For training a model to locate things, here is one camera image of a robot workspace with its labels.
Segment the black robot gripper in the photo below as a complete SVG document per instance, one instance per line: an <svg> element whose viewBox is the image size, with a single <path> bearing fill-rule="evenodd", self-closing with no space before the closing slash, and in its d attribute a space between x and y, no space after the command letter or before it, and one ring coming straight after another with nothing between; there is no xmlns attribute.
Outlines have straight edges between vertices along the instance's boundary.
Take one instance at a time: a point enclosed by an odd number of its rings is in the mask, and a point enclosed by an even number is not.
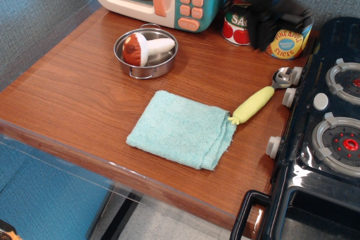
<svg viewBox="0 0 360 240"><path fill-rule="evenodd" d="M254 49L265 51L281 29L301 33L312 22L312 11L296 0L250 0L247 28Z"/></svg>

